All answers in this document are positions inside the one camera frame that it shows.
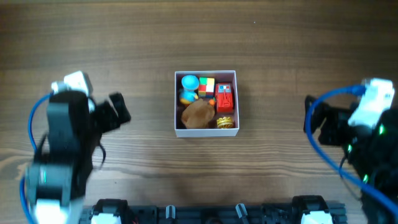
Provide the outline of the yellow duck toy blue hat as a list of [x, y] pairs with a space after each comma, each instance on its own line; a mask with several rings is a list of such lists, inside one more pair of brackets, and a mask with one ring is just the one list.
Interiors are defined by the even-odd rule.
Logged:
[[199, 99], [198, 94], [195, 92], [199, 87], [199, 79], [194, 75], [185, 75], [182, 78], [182, 89], [179, 91], [180, 102], [188, 106]]

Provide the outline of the brown plush capybara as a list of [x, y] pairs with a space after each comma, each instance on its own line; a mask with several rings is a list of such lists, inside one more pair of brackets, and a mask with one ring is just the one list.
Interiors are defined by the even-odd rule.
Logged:
[[187, 129], [205, 129], [209, 128], [214, 116], [214, 107], [209, 102], [199, 99], [183, 111], [181, 121]]

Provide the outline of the colourful puzzle cube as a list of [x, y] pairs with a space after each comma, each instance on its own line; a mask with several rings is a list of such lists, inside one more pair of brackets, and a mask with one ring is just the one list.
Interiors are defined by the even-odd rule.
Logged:
[[208, 77], [200, 77], [198, 96], [200, 98], [213, 98], [214, 92], [215, 92], [215, 79]]

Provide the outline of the small orange fruit toy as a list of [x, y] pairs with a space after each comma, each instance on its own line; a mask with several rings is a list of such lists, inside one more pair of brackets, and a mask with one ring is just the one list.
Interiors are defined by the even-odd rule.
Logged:
[[211, 106], [216, 105], [215, 99], [210, 99], [210, 100], [209, 100], [209, 104], [210, 104]]

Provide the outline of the yellow round wheel toy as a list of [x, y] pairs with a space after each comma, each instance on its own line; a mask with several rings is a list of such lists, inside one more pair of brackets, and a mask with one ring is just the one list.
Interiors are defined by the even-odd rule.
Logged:
[[218, 129], [231, 129], [234, 128], [234, 120], [230, 116], [220, 117], [216, 120]]

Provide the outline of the red toy truck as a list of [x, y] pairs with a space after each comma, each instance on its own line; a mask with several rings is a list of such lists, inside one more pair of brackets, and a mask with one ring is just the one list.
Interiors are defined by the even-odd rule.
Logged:
[[216, 110], [218, 113], [233, 113], [233, 92], [230, 83], [216, 84]]

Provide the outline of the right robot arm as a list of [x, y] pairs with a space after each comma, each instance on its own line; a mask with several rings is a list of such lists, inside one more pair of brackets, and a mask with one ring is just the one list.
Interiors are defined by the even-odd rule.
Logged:
[[375, 128], [351, 127], [348, 118], [357, 107], [320, 103], [312, 114], [311, 131], [320, 129], [321, 145], [342, 147], [343, 159], [359, 178], [397, 203], [397, 108], [383, 112]]

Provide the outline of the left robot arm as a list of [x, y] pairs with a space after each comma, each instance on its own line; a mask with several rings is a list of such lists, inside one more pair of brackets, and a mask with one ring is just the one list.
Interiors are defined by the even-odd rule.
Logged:
[[90, 97], [82, 91], [53, 93], [47, 106], [48, 133], [20, 184], [29, 223], [78, 223], [93, 170], [92, 155], [104, 133], [131, 119], [124, 98], [116, 92], [89, 110]]

